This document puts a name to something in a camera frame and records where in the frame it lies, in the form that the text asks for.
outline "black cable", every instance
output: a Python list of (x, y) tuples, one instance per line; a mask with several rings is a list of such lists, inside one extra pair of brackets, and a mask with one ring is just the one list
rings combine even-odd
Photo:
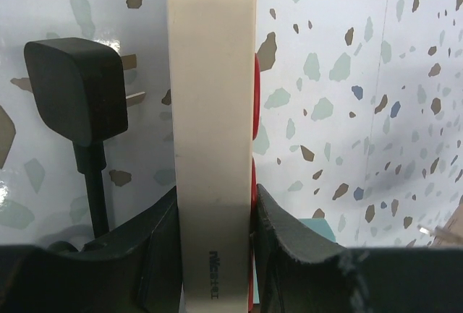
[(75, 143), (73, 145), (77, 170), (85, 175), (93, 233), (95, 238), (98, 238), (109, 232), (103, 177), (101, 175), (101, 171), (106, 167), (104, 146), (103, 143), (95, 143), (89, 147)]

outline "black plug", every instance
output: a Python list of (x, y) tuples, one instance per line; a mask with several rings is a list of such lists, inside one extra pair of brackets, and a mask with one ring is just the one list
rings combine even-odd
[(109, 232), (103, 141), (128, 128), (121, 57), (82, 38), (29, 42), (24, 57), (38, 113), (74, 145), (77, 170), (87, 184), (93, 233), (102, 236)]

